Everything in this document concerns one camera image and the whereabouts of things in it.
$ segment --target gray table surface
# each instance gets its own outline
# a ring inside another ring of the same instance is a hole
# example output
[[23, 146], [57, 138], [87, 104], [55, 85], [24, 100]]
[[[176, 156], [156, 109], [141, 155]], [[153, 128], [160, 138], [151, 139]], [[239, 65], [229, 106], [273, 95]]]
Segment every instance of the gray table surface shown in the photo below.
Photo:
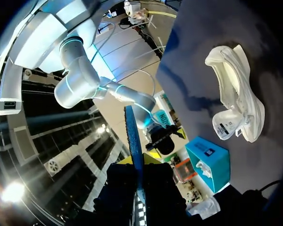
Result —
[[[255, 143], [243, 136], [222, 141], [212, 126], [214, 114], [226, 109], [220, 103], [217, 77], [204, 60], [215, 46], [237, 44], [250, 63], [252, 90], [266, 109]], [[283, 59], [267, 26], [240, 1], [183, 0], [156, 78], [190, 140], [201, 136], [229, 150], [230, 183], [237, 190], [260, 189], [281, 178]]]

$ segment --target blue tissue box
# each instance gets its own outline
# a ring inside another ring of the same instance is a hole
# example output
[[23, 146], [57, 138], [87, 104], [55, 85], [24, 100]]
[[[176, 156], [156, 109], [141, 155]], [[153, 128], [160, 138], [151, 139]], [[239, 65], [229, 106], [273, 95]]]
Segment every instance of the blue tissue box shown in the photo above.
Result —
[[[231, 169], [228, 150], [201, 137], [196, 137], [187, 143], [185, 148], [187, 149], [194, 170], [214, 193], [218, 192], [230, 181]], [[210, 167], [212, 178], [203, 175], [201, 168], [196, 167], [199, 160]]]

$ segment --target robotic arm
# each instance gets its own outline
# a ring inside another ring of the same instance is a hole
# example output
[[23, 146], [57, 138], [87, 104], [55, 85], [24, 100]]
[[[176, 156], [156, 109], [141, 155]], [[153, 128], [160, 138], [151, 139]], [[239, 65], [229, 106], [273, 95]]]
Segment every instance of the robotic arm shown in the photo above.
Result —
[[55, 98], [64, 108], [72, 108], [89, 98], [104, 98], [107, 92], [120, 101], [131, 102], [137, 126], [150, 141], [147, 149], [162, 154], [174, 149], [170, 134], [176, 126], [163, 128], [151, 115], [155, 99], [107, 78], [100, 78], [85, 50], [94, 42], [105, 12], [122, 0], [40, 1], [13, 30], [1, 53], [7, 59], [0, 87], [0, 114], [16, 114], [21, 109], [22, 69], [39, 68], [45, 73], [67, 69], [55, 87]]
[[157, 142], [158, 138], [160, 139], [156, 146], [149, 145], [148, 149], [158, 148], [162, 154], [168, 154], [174, 149], [170, 134], [165, 136], [167, 130], [156, 123], [151, 115], [156, 104], [152, 96], [108, 78], [100, 78], [85, 53], [83, 40], [79, 37], [65, 40], [59, 50], [61, 62], [68, 69], [68, 74], [59, 82], [54, 91], [55, 98], [62, 107], [71, 108], [89, 98], [103, 99], [109, 92], [117, 100], [130, 102], [133, 105], [137, 127], [143, 130], [149, 142], [153, 139]]

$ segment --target ceiling light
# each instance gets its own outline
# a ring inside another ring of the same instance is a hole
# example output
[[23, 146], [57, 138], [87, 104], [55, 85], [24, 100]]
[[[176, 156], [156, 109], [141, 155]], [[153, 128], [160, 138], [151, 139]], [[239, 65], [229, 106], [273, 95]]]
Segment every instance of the ceiling light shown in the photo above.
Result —
[[1, 199], [5, 202], [18, 202], [24, 195], [24, 185], [19, 182], [12, 182], [3, 191]]
[[99, 127], [97, 130], [96, 130], [97, 133], [101, 134], [103, 132], [105, 132], [105, 129], [103, 127]]

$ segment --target white sneaker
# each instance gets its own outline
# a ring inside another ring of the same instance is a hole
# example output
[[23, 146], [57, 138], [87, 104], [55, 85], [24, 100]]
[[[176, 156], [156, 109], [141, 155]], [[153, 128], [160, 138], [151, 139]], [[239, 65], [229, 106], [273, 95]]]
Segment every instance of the white sneaker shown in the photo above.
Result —
[[240, 45], [213, 48], [205, 64], [211, 66], [218, 78], [220, 101], [228, 109], [213, 117], [213, 127], [221, 140], [234, 132], [241, 133], [253, 143], [261, 134], [265, 109], [250, 88], [250, 65]]

